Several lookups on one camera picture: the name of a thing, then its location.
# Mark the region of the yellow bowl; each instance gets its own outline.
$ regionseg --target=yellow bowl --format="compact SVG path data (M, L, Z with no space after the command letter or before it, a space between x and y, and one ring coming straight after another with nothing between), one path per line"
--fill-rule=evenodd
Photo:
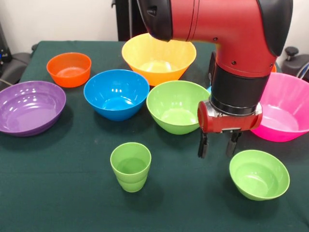
M179 80L193 63L197 50L191 42L161 41L149 33L131 38L122 48L130 68L144 76L151 86Z

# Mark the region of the plastic bowl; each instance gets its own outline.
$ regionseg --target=plastic bowl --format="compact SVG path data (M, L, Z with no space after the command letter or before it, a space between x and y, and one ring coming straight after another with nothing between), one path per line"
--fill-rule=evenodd
M202 86L189 81L169 81L154 87L147 97L156 123L172 134L187 134L199 127L197 108L209 98Z
M91 59L82 53L63 53L53 57L46 68L57 85L73 88L83 85L89 79Z
M309 131L309 83L272 72L261 98L263 117L252 132L273 141L287 142Z
M126 63L143 75L151 86L179 80L196 56L196 48L191 42L164 42L149 33L133 37L122 48Z
M149 93L147 80L129 70L109 70L92 77L84 87L84 97L93 109L112 121L134 116Z
M263 151L239 152L232 158L229 171L238 190L254 201L275 199L290 185L290 176L283 163Z
M0 131L18 137L33 136L58 120L66 103L59 86L45 81L28 81L0 92Z

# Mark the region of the green bowl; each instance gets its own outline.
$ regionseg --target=green bowl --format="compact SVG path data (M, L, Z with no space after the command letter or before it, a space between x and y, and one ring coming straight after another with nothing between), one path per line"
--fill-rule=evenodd
M197 108L210 93L189 81L168 81L148 94L147 108L156 123L172 134L187 134L199 127Z
M229 170L238 190L254 201L275 199L290 185L290 176L283 163L263 151L239 152L232 158Z

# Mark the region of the green tablecloth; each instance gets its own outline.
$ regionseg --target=green tablecloth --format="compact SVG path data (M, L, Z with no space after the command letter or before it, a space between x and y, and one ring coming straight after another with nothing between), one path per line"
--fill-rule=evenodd
M92 75L128 66L121 42L41 42L21 81L52 81L48 60L78 51L93 61ZM182 79L206 87L214 47L196 43L197 59ZM288 143L271 143L251 132L237 151L261 149L287 166L291 184L282 197L266 202L245 199L233 185L228 136L212 134L205 159L197 157L199 130L183 136L158 127L146 105L130 120L111 122L86 103L83 87L66 89L59 121L30 138L0 135L1 232L197 232L309 229L309 134ZM110 167L121 143L146 145L153 157L144 188L124 192Z

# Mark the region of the plastic cup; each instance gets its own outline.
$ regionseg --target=plastic cup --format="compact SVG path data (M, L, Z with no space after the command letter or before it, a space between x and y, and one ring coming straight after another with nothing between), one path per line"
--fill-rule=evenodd
M125 143L114 149L111 166L123 190L137 192L146 182L151 163L151 153L139 143Z

